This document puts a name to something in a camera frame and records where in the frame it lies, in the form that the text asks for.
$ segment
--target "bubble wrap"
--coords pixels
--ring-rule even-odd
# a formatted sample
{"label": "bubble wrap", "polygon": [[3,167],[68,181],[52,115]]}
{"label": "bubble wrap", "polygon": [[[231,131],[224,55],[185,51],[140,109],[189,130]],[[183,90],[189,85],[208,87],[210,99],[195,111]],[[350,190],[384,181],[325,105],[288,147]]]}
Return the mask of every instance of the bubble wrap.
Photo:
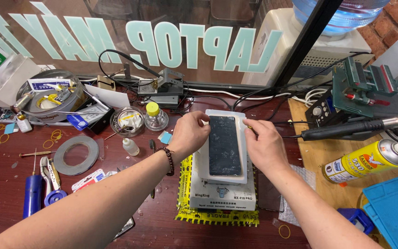
{"label": "bubble wrap", "polygon": [[[298,167],[298,166],[294,166],[294,165],[290,165],[290,167],[299,175],[303,178],[303,180],[305,180],[305,182],[313,189],[316,190],[316,173],[306,170],[304,168]],[[282,206],[282,202],[284,205],[284,212],[283,213],[279,213],[279,220],[296,225],[296,226],[300,226],[299,222],[297,222],[296,217],[294,216],[293,211],[291,211],[290,206],[288,205],[287,201],[282,198],[280,206]]]}

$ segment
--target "wooden bead bracelet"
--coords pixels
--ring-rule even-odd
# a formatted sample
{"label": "wooden bead bracelet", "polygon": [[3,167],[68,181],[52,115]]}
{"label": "wooden bead bracelet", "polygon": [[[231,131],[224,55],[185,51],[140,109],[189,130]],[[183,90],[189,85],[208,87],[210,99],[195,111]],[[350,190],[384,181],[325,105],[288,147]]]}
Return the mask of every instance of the wooden bead bracelet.
{"label": "wooden bead bracelet", "polygon": [[165,153],[167,154],[167,156],[168,156],[168,158],[169,158],[169,162],[170,162],[170,172],[168,172],[167,175],[168,175],[168,176],[174,175],[173,158],[171,157],[171,153],[170,153],[170,152],[174,152],[174,151],[171,151],[171,150],[167,149],[167,148],[164,147],[164,146],[160,146],[160,147],[158,147],[158,148],[155,150],[155,152],[158,152],[158,151],[160,151],[160,150],[165,151]]}

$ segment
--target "glass partition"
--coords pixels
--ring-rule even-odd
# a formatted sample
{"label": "glass partition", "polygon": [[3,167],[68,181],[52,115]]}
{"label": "glass partition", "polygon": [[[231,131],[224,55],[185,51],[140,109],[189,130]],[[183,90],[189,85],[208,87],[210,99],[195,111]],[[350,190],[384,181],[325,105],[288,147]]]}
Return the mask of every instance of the glass partition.
{"label": "glass partition", "polygon": [[[292,7],[291,0],[0,0],[0,49],[78,75],[102,74],[98,55],[116,49],[186,81],[264,86],[301,32]],[[152,77],[117,54],[101,59],[108,74],[126,62],[132,75]]]}

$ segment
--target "white cable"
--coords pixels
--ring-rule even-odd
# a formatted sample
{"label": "white cable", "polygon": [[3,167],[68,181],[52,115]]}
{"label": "white cable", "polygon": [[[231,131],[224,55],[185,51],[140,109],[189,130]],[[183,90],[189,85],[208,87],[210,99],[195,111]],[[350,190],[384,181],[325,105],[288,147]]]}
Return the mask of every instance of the white cable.
{"label": "white cable", "polygon": [[[125,76],[125,74],[115,74],[113,77],[116,77],[116,76]],[[141,79],[141,80],[143,80],[144,78],[142,78],[142,77],[139,77],[139,76],[135,76],[135,75],[130,75],[131,77],[134,77],[134,78],[136,78],[136,79]],[[81,82],[91,82],[91,81],[94,81],[94,80],[97,80],[98,78],[93,78],[93,79],[89,79],[89,80],[80,80]]]}
{"label": "white cable", "polygon": [[317,100],[312,100],[311,97],[316,96],[316,95],[320,95],[322,96],[322,94],[326,93],[328,90],[324,89],[324,88],[316,88],[316,89],[312,89],[311,91],[309,91],[306,95],[305,95],[305,106],[306,107],[310,107],[313,105],[314,102],[316,102]]}
{"label": "white cable", "polygon": [[[241,97],[241,96],[238,96],[236,94],[232,94],[232,93],[225,92],[225,91],[210,91],[210,90],[199,90],[199,89],[191,89],[191,88],[184,88],[184,89],[185,90],[190,90],[192,92],[199,92],[199,93],[224,93],[224,94],[230,95],[230,96],[235,97],[235,98],[240,98]],[[276,97],[282,96],[282,95],[286,95],[286,94],[290,94],[290,93],[277,94]],[[265,99],[269,99],[271,97],[272,96],[262,97],[262,98],[245,98],[244,100],[265,100]]]}
{"label": "white cable", "polygon": [[[191,89],[191,88],[184,88],[184,89],[188,89],[188,90],[190,90],[190,91],[193,91],[193,92],[200,92],[200,93],[224,93],[224,94],[228,94],[228,95],[230,95],[230,96],[232,96],[232,97],[235,97],[235,98],[240,98],[240,96],[238,96],[238,95],[235,95],[235,94],[232,94],[232,93],[229,93],[229,92],[225,92],[225,91],[210,91],[210,90],[199,90],[199,89]],[[281,94],[277,94],[277,95],[275,95],[274,97],[280,97],[280,96],[284,96],[284,95],[290,95],[291,93],[281,93]],[[271,97],[272,96],[269,96],[269,97],[262,97],[262,98],[246,98],[246,99],[244,99],[244,100],[265,100],[265,99],[271,99]],[[300,102],[302,102],[302,103],[304,103],[304,104],[309,104],[309,102],[308,101],[306,101],[305,99],[300,99],[300,98],[298,98],[298,97],[296,97],[296,96],[293,96],[293,97],[291,97],[292,99],[295,99],[295,100],[297,100],[297,101],[300,101]]]}

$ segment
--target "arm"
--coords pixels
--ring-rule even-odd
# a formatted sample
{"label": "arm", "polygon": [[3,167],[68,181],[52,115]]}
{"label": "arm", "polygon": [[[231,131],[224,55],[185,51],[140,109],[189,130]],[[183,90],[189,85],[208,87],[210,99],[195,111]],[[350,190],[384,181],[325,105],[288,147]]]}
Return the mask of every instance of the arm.
{"label": "arm", "polygon": [[313,249],[381,248],[290,168],[284,142],[273,123],[244,120],[244,124],[259,134],[256,138],[251,129],[245,130],[251,160],[287,200]]}
{"label": "arm", "polygon": [[[202,112],[180,118],[167,147],[177,166],[207,140]],[[90,185],[0,234],[0,248],[105,248],[170,171],[164,151]]]}

